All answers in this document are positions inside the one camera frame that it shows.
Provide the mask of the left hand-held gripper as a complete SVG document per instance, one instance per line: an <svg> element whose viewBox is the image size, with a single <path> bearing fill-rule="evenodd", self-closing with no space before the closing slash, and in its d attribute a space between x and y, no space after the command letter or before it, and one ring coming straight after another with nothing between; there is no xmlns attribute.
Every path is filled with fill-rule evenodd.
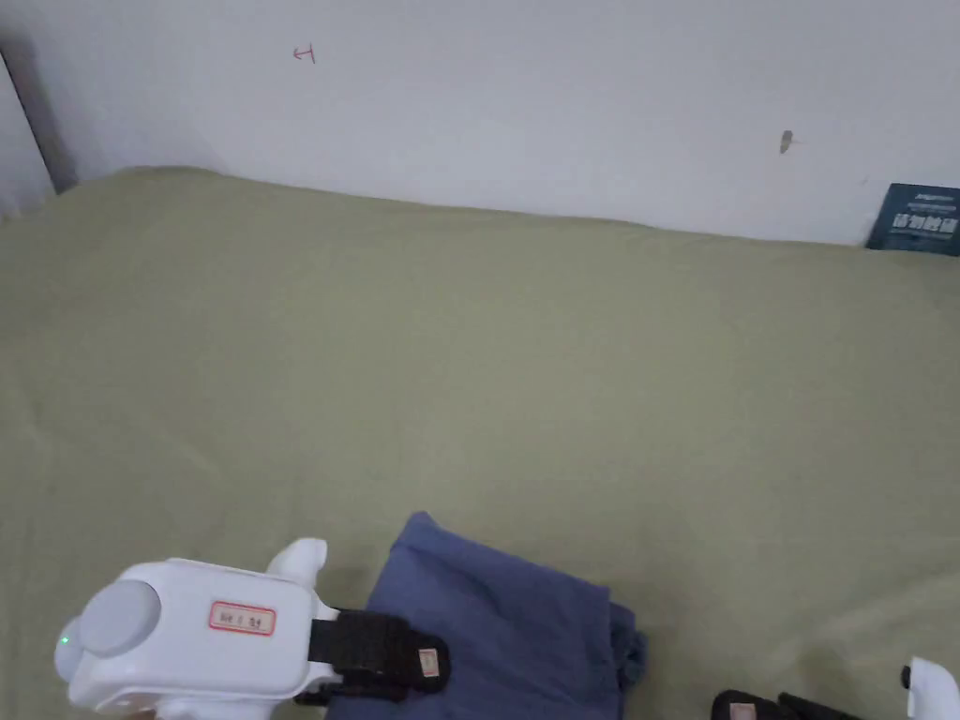
<svg viewBox="0 0 960 720"><path fill-rule="evenodd" d="M263 572L171 558L130 566L63 629L54 650L69 703L102 715L268 719L282 703L400 702L445 686L440 637L404 619L337 612L315 584L319 538L285 547ZM312 626L336 619L336 672L309 657Z"/></svg>

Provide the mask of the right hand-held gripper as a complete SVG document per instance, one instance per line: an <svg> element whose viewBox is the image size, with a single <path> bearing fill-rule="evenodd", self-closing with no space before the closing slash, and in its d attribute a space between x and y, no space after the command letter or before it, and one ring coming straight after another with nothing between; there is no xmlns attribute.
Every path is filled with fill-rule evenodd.
<svg viewBox="0 0 960 720"><path fill-rule="evenodd" d="M907 719L954 720L959 718L959 687L944 666L914 656L899 673L907 691ZM713 700L712 720L854 720L858 716L816 703L811 699L779 693L775 699L743 691L726 690Z"/></svg>

